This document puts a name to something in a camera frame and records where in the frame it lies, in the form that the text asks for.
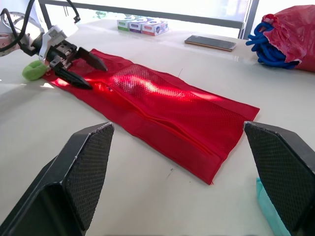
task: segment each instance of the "blue rope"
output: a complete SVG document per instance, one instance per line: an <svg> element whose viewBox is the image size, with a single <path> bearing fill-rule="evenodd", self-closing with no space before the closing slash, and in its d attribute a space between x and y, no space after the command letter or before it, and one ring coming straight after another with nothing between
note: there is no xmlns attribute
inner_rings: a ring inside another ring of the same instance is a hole
<svg viewBox="0 0 315 236"><path fill-rule="evenodd" d="M247 46L253 45L252 52L257 53L258 62L268 66L293 69L299 62L285 62L285 55L269 43L268 39L263 35L263 31L259 32L262 27L266 28L264 31L273 29L271 24L262 22L255 28L255 35L248 35L250 41L246 42Z"/></svg>

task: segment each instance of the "smartphone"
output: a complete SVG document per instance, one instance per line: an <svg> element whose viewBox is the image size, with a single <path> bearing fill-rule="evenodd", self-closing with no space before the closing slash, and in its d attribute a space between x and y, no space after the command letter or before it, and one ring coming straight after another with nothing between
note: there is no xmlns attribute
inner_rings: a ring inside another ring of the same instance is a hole
<svg viewBox="0 0 315 236"><path fill-rule="evenodd" d="M232 52L232 50L236 47L236 43L218 40L214 38L206 38L201 36L192 35L188 39L185 40L185 43L198 45L207 48L215 48L220 50L225 50Z"/></svg>

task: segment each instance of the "green sponge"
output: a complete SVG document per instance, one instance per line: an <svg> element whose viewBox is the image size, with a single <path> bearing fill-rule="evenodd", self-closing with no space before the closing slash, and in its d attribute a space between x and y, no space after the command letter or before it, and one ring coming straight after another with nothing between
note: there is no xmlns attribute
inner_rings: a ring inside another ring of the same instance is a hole
<svg viewBox="0 0 315 236"><path fill-rule="evenodd" d="M40 60L36 60L24 68L22 75L29 81L38 80L46 73L48 68Z"/></svg>

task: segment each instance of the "textured rubber pad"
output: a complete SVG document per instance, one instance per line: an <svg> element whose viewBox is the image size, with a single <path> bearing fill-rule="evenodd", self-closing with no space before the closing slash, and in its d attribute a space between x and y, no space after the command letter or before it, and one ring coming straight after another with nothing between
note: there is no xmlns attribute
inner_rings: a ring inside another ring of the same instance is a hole
<svg viewBox="0 0 315 236"><path fill-rule="evenodd" d="M246 122L244 130L267 194L296 235L314 207L315 153L297 134L279 127Z"/></svg>
<svg viewBox="0 0 315 236"><path fill-rule="evenodd" d="M65 179L66 191L83 230L91 224L102 191L113 131L111 125L95 130Z"/></svg>

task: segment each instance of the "teal cloth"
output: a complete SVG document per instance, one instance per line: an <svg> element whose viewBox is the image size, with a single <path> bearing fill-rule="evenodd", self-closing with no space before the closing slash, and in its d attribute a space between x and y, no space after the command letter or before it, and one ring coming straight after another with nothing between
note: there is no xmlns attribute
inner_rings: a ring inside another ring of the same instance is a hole
<svg viewBox="0 0 315 236"><path fill-rule="evenodd" d="M275 206L272 204L267 192L262 185L260 178L256 180L257 199L260 208L268 221L270 228L274 232L275 236L291 236L289 231L284 226Z"/></svg>

